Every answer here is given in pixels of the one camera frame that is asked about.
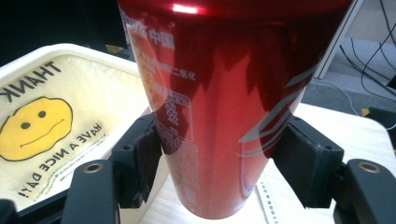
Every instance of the aluminum can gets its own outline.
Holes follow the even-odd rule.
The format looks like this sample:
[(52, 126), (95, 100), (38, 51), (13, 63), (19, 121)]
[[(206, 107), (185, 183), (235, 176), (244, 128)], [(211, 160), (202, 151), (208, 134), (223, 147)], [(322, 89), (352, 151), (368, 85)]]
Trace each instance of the aluminum can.
[(188, 210), (243, 206), (350, 3), (119, 0)]

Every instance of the wire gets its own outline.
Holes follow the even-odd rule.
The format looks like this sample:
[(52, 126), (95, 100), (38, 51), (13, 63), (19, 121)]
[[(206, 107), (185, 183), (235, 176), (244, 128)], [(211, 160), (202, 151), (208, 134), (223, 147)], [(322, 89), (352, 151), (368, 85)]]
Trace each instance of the wire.
[(385, 129), (388, 130), (388, 131), (390, 131), (390, 130), (392, 130), (392, 129), (394, 129), (394, 128), (396, 128), (396, 123), (393, 124), (393, 126), (391, 126), (390, 128), (385, 128)]
[[(355, 57), (358, 59), (358, 61), (359, 61), (362, 65), (365, 65), (365, 63), (362, 62), (361, 59), (360, 59), (360, 58), (358, 57), (358, 55), (356, 54), (355, 45), (354, 45), (354, 43), (353, 43), (353, 38), (350, 38), (350, 43), (352, 44), (352, 51), (353, 51), (353, 54), (355, 55)], [(390, 80), (390, 78), (388, 78), (388, 77), (386, 77), (386, 76), (380, 74), (379, 72), (375, 71), (374, 69), (370, 68), (369, 66), (367, 66), (367, 69), (369, 69), (370, 71), (376, 73), (377, 75), (381, 76), (381, 77), (384, 78), (384, 79)]]
[(341, 89), (339, 86), (335, 85), (335, 84), (332, 83), (332, 82), (325, 81), (325, 80), (321, 80), (320, 82), (323, 82), (323, 83), (326, 83), (326, 84), (330, 84), (330, 85), (334, 86), (336, 89), (338, 89), (339, 91), (341, 91), (341, 92), (346, 96), (346, 98), (348, 99), (350, 108), (351, 108), (352, 111), (355, 113), (355, 115), (357, 115), (357, 116), (359, 116), (359, 117), (361, 116), (361, 115), (356, 111), (355, 107), (353, 106), (352, 99), (350, 98), (350, 96), (347, 94), (346, 91), (344, 91), (343, 89)]
[[(393, 25), (392, 29), (389, 31), (389, 34), (387, 35), (387, 38), (385, 38), (385, 40), (381, 43), (381, 45), (379, 46), (379, 48), (378, 48), (378, 49), (375, 51), (375, 53), (371, 56), (371, 58), (369, 59), (369, 61), (367, 62), (367, 64), (364, 65), (364, 68), (363, 68), (363, 70), (361, 71), (361, 85), (363, 86), (363, 88), (364, 88), (365, 90), (367, 90), (367, 89), (364, 87), (364, 83), (363, 83), (363, 77), (364, 77), (364, 75), (365, 75), (364, 71), (366, 70), (366, 68), (367, 68), (368, 64), (370, 63), (370, 61), (374, 58), (374, 56), (379, 52), (379, 50), (380, 50), (380, 49), (382, 48), (382, 46), (385, 44), (385, 42), (387, 42), (388, 38), (392, 35), (392, 32), (393, 32), (393, 30), (395, 29), (395, 27), (396, 27), (396, 22), (395, 22), (395, 24)], [(393, 91), (388, 90), (388, 88), (386, 88), (384, 85), (380, 84), (380, 86), (382, 86), (382, 87), (384, 88), (384, 90), (388, 91), (388, 92), (391, 93), (393, 96), (396, 96), (396, 94), (395, 94)]]
[(385, 55), (384, 50), (382, 48), (381, 48), (381, 53), (382, 53), (382, 56), (384, 56), (385, 61), (387, 61), (387, 63), (389, 64), (389, 66), (392, 67), (394, 70), (396, 70), (396, 67), (393, 66), (393, 64), (388, 60), (388, 57), (387, 57), (387, 55)]
[(385, 22), (387, 23), (387, 28), (388, 28), (388, 31), (389, 31), (389, 34), (390, 34), (390, 38), (392, 39), (393, 44), (396, 46), (395, 38), (394, 38), (393, 33), (392, 33), (393, 32), (393, 28), (390, 30), (388, 15), (387, 15), (387, 12), (385, 11), (385, 8), (384, 8), (384, 2), (382, 0), (379, 0), (379, 3), (381, 4), (381, 9), (382, 9), (382, 12), (384, 13)]
[[(343, 54), (344, 54), (344, 56), (346, 57), (346, 59), (349, 61), (349, 63), (352, 65), (352, 67), (353, 68), (355, 68), (358, 72), (361, 72), (361, 73), (363, 73), (364, 75), (366, 75), (368, 78), (370, 78), (375, 84), (377, 84), (377, 85), (379, 85), (380, 87), (382, 87), (385, 91), (388, 91), (390, 94), (392, 94), (393, 96), (396, 96), (396, 94), (393, 92), (393, 91), (390, 91), (386, 86), (384, 86), (382, 83), (380, 83), (378, 80), (376, 80), (375, 78), (373, 78), (372, 76), (370, 76), (370, 74), (368, 74), (368, 73), (365, 73), (360, 67), (358, 67), (354, 62), (352, 62), (351, 60), (350, 60), (350, 58), (347, 56), (347, 54), (346, 54), (346, 52), (344, 51), (344, 48), (342, 47), (342, 46), (340, 46), (340, 49), (341, 49), (341, 51), (343, 52)], [(394, 100), (392, 100), (392, 99), (389, 99), (388, 97), (385, 97), (385, 96), (382, 96), (382, 95), (378, 95), (378, 94), (376, 94), (376, 93), (374, 93), (374, 92), (371, 92), (371, 91), (369, 91), (369, 90), (367, 90), (367, 88), (364, 86), (364, 85), (362, 85), (363, 86), (363, 88), (367, 91), (367, 92), (369, 92), (369, 93), (371, 93), (372, 95), (375, 95), (375, 96), (378, 96), (378, 97), (381, 97), (381, 98), (384, 98), (384, 99), (387, 99), (387, 100), (391, 100), (391, 101), (394, 101)]]

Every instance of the yellow smiley face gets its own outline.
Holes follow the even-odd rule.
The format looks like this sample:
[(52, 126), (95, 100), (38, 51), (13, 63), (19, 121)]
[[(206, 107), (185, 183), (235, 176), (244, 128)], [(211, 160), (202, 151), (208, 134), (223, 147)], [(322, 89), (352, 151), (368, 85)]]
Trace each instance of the yellow smiley face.
[(17, 109), (0, 130), (0, 156), (22, 161), (51, 149), (66, 137), (73, 113), (62, 99), (38, 98)]

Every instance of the white table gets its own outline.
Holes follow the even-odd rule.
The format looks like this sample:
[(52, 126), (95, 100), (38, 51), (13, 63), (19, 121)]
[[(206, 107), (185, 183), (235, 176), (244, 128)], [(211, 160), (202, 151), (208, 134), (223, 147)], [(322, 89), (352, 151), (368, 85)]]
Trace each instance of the white table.
[[(312, 105), (300, 104), (295, 116), (342, 147), (344, 162), (354, 159), (375, 161), (396, 175), (396, 160), (387, 131), (379, 123)], [(334, 203), (330, 209), (304, 209), (289, 184), (270, 161), (264, 170), (271, 196), (276, 203), (280, 223), (334, 223)], [(196, 217), (177, 198), (168, 176), (140, 223), (267, 223), (262, 202), (255, 189), (246, 205), (235, 215), (221, 220)]]

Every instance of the black cable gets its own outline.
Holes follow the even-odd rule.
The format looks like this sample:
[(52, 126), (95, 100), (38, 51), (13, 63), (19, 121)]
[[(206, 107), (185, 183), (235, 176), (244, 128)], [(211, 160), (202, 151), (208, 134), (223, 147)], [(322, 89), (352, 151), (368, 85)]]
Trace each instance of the black cable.
[(379, 2), (380, 2), (380, 4), (381, 4), (382, 12), (384, 13), (385, 22), (387, 23), (387, 28), (388, 28), (388, 31), (389, 31), (389, 34), (390, 34), (390, 38), (392, 39), (393, 44), (396, 46), (396, 41), (395, 41), (395, 38), (394, 38), (393, 33), (392, 33), (392, 32), (393, 32), (393, 29), (390, 30), (388, 15), (387, 15), (387, 12), (385, 11), (385, 8), (384, 8), (384, 2), (383, 2), (382, 0), (379, 0)]
[(381, 48), (381, 53), (382, 53), (382, 56), (384, 56), (385, 61), (387, 61), (387, 63), (389, 64), (389, 66), (392, 67), (394, 70), (396, 70), (396, 67), (393, 66), (393, 64), (389, 61), (387, 55), (385, 55), (384, 50), (382, 48)]
[[(353, 68), (355, 68), (358, 72), (363, 73), (364, 75), (366, 75), (368, 78), (370, 78), (375, 84), (379, 85), (380, 87), (382, 87), (385, 91), (388, 91), (391, 95), (396, 97), (396, 93), (394, 93), (393, 91), (390, 91), (386, 86), (384, 86), (382, 83), (380, 83), (378, 80), (376, 80), (375, 78), (373, 78), (372, 76), (370, 76), (370, 74), (366, 73), (364, 70), (362, 70), (360, 67), (358, 67), (354, 62), (352, 62), (350, 60), (350, 58), (347, 56), (347, 54), (344, 51), (344, 48), (342, 46), (340, 46), (341, 51), (343, 52), (344, 56), (346, 57), (346, 59), (349, 61), (349, 63), (352, 65)], [(395, 101), (392, 99), (389, 99), (388, 97), (382, 96), (382, 95), (378, 95), (372, 91), (367, 90), (367, 88), (364, 86), (364, 84), (362, 84), (362, 87), (369, 93), (371, 93), (372, 95), (375, 95), (377, 97), (381, 97), (387, 100), (391, 100), (391, 101)]]
[[(367, 73), (365, 73), (365, 70), (366, 70), (366, 68), (367, 68), (367, 65), (368, 65), (368, 64), (370, 63), (370, 61), (374, 58), (374, 56), (379, 52), (379, 50), (382, 48), (382, 46), (385, 44), (385, 42), (387, 42), (388, 38), (392, 35), (392, 32), (393, 32), (393, 30), (395, 29), (395, 27), (396, 27), (396, 23), (393, 25), (392, 29), (389, 31), (389, 34), (387, 35), (387, 38), (385, 38), (385, 40), (381, 43), (381, 45), (379, 46), (379, 48), (378, 48), (378, 49), (375, 51), (375, 53), (371, 56), (371, 58), (369, 59), (369, 61), (367, 62), (367, 64), (364, 65), (364, 68), (363, 68), (363, 70), (361, 71), (361, 85), (363, 86), (363, 88), (364, 88), (365, 90), (367, 90), (367, 89), (366, 89), (366, 87), (364, 86), (363, 77), (364, 77), (364, 75), (367, 76)], [(375, 80), (375, 79), (372, 78), (371, 76), (370, 76), (370, 78), (371, 78), (371, 80), (373, 80), (375, 83), (377, 83), (377, 84), (380, 85), (382, 88), (384, 88), (385, 91), (388, 91), (388, 92), (389, 92), (390, 94), (392, 94), (393, 96), (396, 96), (396, 94), (395, 94), (393, 91), (389, 90), (386, 86), (382, 85), (382, 83), (380, 83), (379, 81)]]
[[(350, 42), (351, 42), (351, 44), (352, 44), (352, 51), (353, 51), (353, 54), (355, 55), (355, 57), (358, 59), (358, 61), (359, 61), (362, 65), (365, 65), (365, 63), (362, 62), (361, 59), (360, 59), (360, 58), (358, 57), (358, 55), (356, 54), (355, 45), (354, 45), (354, 43), (353, 43), (353, 38), (350, 38)], [(388, 77), (386, 77), (386, 76), (380, 74), (379, 72), (375, 71), (374, 69), (372, 69), (372, 68), (369, 67), (369, 66), (367, 66), (367, 69), (370, 70), (370, 71), (372, 71), (372, 72), (374, 72), (374, 73), (376, 73), (377, 75), (381, 76), (381, 77), (384, 78), (384, 79), (390, 80), (390, 78), (388, 78)]]

